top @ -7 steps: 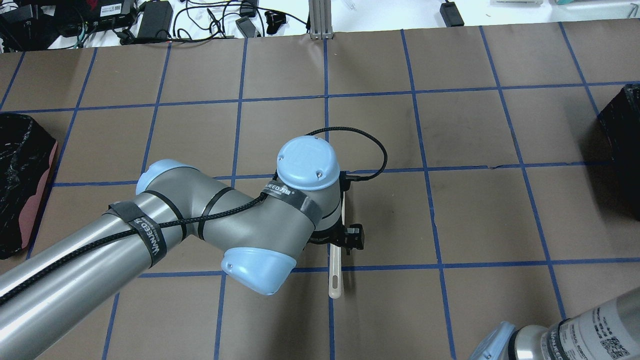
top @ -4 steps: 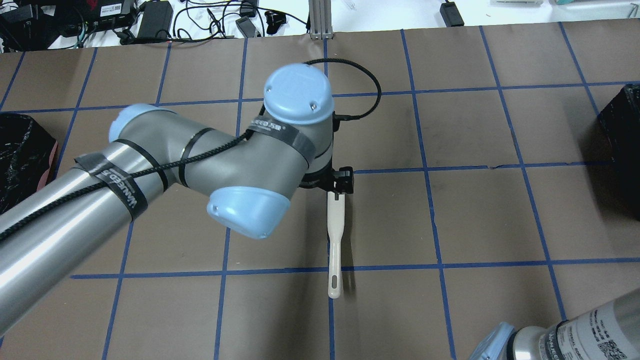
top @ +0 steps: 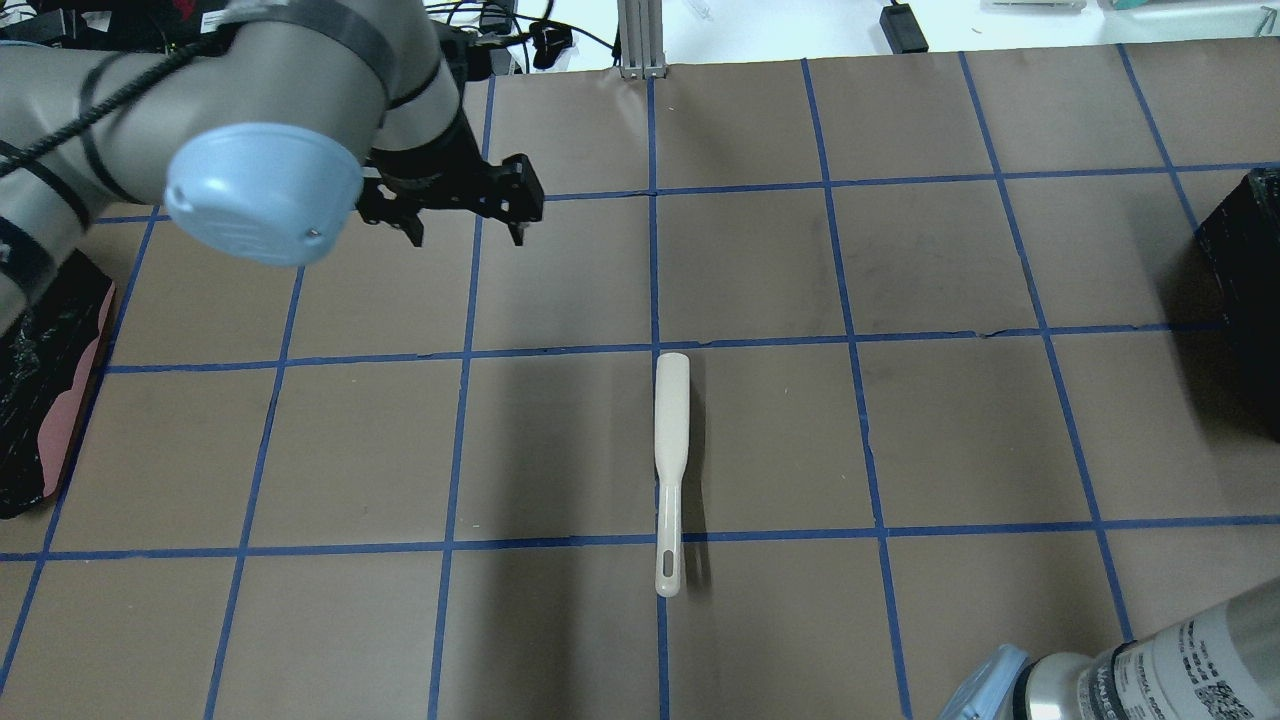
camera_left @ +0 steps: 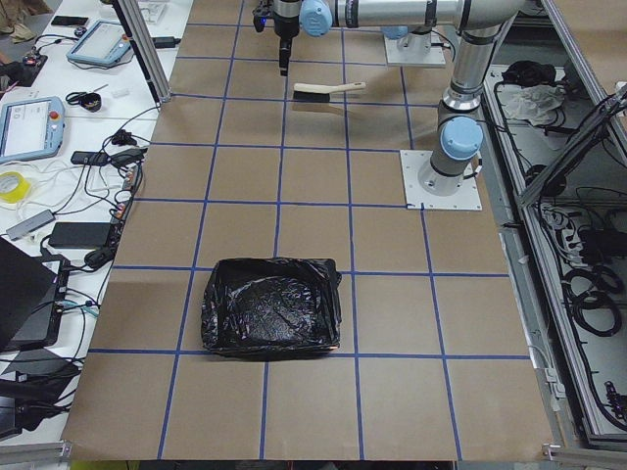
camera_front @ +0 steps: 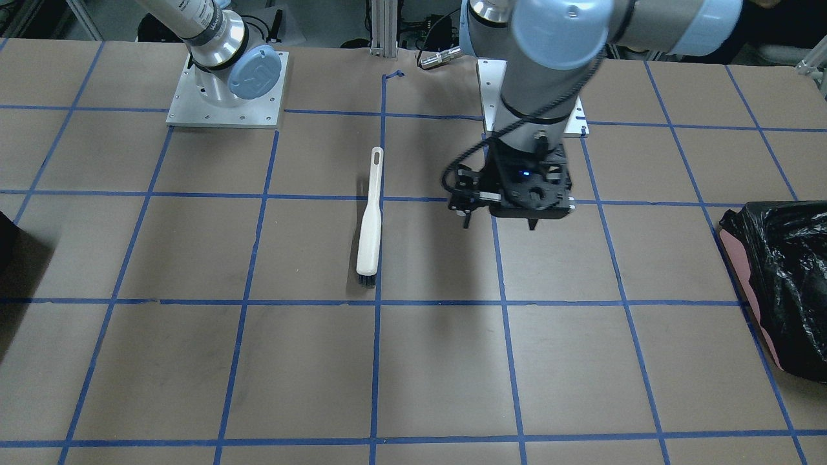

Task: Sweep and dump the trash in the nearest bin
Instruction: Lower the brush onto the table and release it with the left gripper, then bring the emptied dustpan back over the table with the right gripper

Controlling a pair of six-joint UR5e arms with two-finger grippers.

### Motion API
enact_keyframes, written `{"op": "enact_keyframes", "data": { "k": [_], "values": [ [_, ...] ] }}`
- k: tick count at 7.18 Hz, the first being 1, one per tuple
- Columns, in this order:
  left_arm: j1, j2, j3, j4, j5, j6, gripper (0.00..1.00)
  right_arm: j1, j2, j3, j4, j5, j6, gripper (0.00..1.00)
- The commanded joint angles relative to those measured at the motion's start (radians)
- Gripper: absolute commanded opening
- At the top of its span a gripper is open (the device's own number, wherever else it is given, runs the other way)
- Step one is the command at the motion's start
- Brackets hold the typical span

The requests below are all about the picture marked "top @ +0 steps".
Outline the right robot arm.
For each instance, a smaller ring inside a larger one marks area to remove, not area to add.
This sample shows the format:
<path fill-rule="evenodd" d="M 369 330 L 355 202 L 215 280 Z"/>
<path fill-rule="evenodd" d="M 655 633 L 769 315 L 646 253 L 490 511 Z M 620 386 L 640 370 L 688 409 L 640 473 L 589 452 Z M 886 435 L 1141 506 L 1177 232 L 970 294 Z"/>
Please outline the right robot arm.
<path fill-rule="evenodd" d="M 1001 644 L 942 719 L 1276 719 L 1279 582 L 1089 657 Z"/>

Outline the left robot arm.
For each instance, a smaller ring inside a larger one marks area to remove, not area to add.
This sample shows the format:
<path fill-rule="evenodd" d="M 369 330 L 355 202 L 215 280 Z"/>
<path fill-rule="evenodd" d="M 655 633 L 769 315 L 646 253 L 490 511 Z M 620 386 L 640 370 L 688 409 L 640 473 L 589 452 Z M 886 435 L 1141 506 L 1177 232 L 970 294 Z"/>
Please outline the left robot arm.
<path fill-rule="evenodd" d="M 530 159 L 481 155 L 420 1 L 232 1 L 168 55 L 3 45 L 3 328 L 115 202 L 165 208 L 211 249 L 329 254 L 349 214 L 421 243 L 422 210 L 544 218 Z"/>

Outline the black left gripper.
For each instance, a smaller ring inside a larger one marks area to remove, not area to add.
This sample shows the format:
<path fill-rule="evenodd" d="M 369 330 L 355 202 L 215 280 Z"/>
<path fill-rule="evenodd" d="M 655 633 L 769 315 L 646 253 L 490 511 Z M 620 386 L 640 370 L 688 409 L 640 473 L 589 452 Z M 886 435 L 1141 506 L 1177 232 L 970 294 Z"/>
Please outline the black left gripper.
<path fill-rule="evenodd" d="M 515 154 L 499 164 L 481 160 L 426 179 L 397 179 L 381 173 L 366 177 L 355 210 L 365 224 L 389 225 L 416 249 L 425 241 L 422 211 L 470 211 L 503 223 L 520 247 L 526 229 L 544 220 L 545 190 L 531 159 Z"/>

